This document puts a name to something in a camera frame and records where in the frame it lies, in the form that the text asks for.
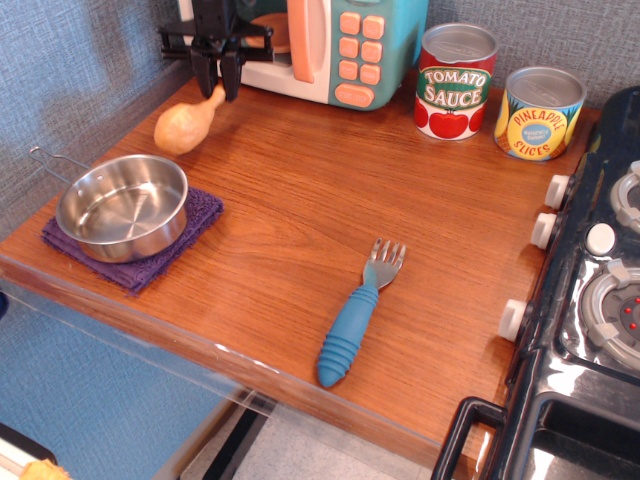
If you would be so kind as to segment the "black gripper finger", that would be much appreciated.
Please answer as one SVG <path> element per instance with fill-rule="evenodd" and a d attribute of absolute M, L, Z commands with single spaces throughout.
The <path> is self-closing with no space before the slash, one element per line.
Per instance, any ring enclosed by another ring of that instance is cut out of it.
<path fill-rule="evenodd" d="M 226 52 L 220 60 L 220 73 L 227 102 L 233 102 L 238 97 L 241 85 L 242 65 L 242 59 L 238 51 Z"/>
<path fill-rule="evenodd" d="M 190 58 L 200 91 L 205 99 L 209 99 L 218 83 L 217 60 L 212 55 L 194 48 L 191 49 Z"/>

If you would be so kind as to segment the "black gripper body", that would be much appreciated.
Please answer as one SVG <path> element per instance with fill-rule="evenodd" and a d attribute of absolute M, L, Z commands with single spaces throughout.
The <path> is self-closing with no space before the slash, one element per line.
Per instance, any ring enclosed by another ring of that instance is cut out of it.
<path fill-rule="evenodd" d="M 193 18 L 159 28 L 161 54 L 168 59 L 186 59 L 195 53 L 240 62 L 274 60 L 273 29 L 241 18 L 235 1 L 191 1 Z"/>

